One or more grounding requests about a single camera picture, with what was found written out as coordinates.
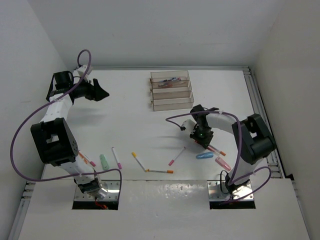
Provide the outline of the pink cap pen under arm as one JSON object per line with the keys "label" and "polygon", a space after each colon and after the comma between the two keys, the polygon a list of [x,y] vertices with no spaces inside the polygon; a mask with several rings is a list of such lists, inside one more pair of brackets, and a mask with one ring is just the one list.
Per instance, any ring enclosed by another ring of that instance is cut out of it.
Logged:
{"label": "pink cap pen under arm", "polygon": [[90,160],[85,154],[83,154],[81,151],[78,152],[78,155],[84,160],[86,164],[90,164],[92,167],[95,167],[96,164]]}

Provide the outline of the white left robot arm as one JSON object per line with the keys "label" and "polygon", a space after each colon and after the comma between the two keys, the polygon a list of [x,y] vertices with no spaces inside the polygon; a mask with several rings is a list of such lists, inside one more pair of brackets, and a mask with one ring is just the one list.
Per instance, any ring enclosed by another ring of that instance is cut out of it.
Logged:
{"label": "white left robot arm", "polygon": [[68,93],[74,83],[69,71],[56,72],[52,76],[46,100],[48,107],[42,120],[30,128],[41,161],[46,165],[65,170],[74,179],[83,194],[102,200],[108,189],[96,175],[94,168],[85,163],[79,154],[78,144],[67,124],[67,117],[75,99],[86,98],[101,101],[109,93],[101,88],[98,80],[84,79],[79,86]]}

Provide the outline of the dark red refill pen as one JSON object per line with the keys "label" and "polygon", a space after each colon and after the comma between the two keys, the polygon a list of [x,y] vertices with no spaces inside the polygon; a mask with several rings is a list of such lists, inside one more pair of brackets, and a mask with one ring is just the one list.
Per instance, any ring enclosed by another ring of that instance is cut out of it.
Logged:
{"label": "dark red refill pen", "polygon": [[216,154],[220,154],[220,151],[217,148],[213,147],[211,144],[209,144],[206,149]]}

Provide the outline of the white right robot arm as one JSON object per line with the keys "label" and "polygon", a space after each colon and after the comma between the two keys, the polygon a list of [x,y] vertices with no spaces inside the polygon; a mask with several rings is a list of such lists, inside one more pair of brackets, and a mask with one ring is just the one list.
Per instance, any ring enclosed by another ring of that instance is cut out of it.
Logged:
{"label": "white right robot arm", "polygon": [[190,114],[195,120],[190,138],[207,149],[213,138],[212,128],[220,129],[234,136],[237,156],[234,167],[225,177],[225,188],[231,194],[245,185],[250,175],[261,162],[276,148],[276,141],[262,117],[254,113],[240,121],[227,112],[218,113],[218,108],[205,110],[202,105],[194,106]]}

